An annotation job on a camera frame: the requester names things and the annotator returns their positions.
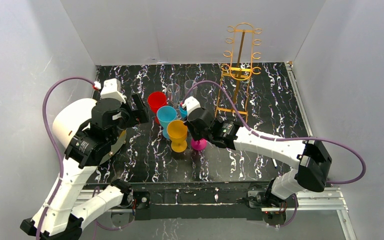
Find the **blue wine glass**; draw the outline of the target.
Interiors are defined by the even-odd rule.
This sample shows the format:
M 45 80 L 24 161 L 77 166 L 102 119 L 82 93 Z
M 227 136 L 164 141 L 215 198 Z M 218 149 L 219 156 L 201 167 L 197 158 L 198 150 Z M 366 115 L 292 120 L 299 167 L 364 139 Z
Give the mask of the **blue wine glass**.
M 162 106 L 158 109 L 156 116 L 159 124 L 162 126 L 162 135 L 169 139 L 167 127 L 172 121 L 178 119 L 176 109 L 169 105 Z
M 186 106 L 179 105 L 179 113 L 182 120 L 186 120 L 188 117 L 188 110 Z

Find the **red wine glass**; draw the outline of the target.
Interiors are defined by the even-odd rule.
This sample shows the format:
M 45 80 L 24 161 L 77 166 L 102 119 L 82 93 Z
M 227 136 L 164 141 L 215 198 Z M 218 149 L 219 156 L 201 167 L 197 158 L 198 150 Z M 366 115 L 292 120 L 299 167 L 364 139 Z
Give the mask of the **red wine glass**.
M 147 103 L 149 105 L 150 110 L 157 115 L 158 110 L 161 107 L 167 106 L 167 97 L 166 95 L 161 92 L 161 91 L 155 91 L 152 92 L 148 98 L 147 98 Z

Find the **pink wine glass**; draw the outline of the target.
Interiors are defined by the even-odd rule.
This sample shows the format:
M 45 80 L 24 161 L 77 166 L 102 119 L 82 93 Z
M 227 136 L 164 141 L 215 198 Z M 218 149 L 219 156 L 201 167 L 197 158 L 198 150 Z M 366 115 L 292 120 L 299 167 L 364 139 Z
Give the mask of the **pink wine glass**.
M 200 140 L 194 140 L 193 138 L 190 140 L 191 147 L 196 151 L 202 151 L 207 147 L 207 140 L 204 138 Z

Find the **blue wine glass front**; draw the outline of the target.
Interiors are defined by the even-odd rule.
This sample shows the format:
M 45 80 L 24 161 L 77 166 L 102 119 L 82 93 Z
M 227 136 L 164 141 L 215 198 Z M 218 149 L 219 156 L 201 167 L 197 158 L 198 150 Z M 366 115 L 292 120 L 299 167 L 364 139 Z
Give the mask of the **blue wine glass front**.
M 162 126 L 162 135 L 169 139 L 167 127 L 172 121 L 178 119 L 176 109 L 169 105 L 162 106 L 158 109 L 156 116 L 159 124 Z

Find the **yellow wine glass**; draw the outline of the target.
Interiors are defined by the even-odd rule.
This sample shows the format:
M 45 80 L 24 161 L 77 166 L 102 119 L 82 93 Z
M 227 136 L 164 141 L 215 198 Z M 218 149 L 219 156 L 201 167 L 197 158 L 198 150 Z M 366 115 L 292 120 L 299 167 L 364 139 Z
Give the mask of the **yellow wine glass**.
M 171 140 L 171 149 L 176 153 L 184 152 L 188 146 L 186 139 L 188 128 L 182 120 L 174 120 L 167 126 L 167 133 Z

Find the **clear champagne flute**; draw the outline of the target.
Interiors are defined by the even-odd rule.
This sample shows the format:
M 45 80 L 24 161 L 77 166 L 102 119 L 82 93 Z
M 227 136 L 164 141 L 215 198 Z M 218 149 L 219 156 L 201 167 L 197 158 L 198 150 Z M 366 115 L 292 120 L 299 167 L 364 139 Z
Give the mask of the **clear champagne flute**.
M 167 98 L 174 108 L 179 107 L 180 86 L 177 83 L 171 83 L 166 88 Z
M 197 87 L 194 87 L 194 85 L 197 82 L 195 80 L 189 79 L 184 83 L 184 93 L 185 93 L 185 98 L 189 97 L 195 97 L 197 94 Z

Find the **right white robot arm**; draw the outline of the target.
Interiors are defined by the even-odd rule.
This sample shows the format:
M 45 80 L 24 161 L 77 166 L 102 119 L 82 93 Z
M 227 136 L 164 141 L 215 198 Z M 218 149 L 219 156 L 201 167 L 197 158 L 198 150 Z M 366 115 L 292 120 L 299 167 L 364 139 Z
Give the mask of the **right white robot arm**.
M 279 206 L 303 190 L 325 190 L 332 158 L 319 140 L 275 140 L 264 132 L 248 130 L 237 121 L 219 120 L 203 107 L 189 110 L 184 124 L 194 140 L 205 139 L 218 148 L 256 153 L 291 167 L 270 181 L 260 200 L 263 205 Z

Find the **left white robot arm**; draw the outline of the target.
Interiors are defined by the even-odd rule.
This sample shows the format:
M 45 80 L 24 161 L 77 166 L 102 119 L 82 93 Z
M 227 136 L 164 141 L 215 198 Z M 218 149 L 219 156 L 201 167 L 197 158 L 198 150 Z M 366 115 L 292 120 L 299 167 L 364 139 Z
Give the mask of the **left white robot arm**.
M 21 222 L 23 232 L 41 240 L 77 240 L 85 227 L 107 210 L 133 205 L 133 189 L 121 179 L 76 205 L 89 177 L 120 150 L 126 129 L 149 121 L 141 96 L 134 93 L 131 97 L 136 109 L 114 97 L 83 98 L 56 116 L 52 130 L 65 147 L 62 173 L 39 211 Z

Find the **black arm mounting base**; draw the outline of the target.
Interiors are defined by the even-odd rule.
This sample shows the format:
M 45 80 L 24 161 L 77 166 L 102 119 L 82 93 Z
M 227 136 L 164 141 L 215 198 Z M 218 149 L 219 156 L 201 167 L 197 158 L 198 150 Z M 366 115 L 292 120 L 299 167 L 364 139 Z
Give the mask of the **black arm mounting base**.
M 283 224 L 298 207 L 290 196 L 268 203 L 267 181 L 132 182 L 135 217 L 156 219 L 247 219 Z

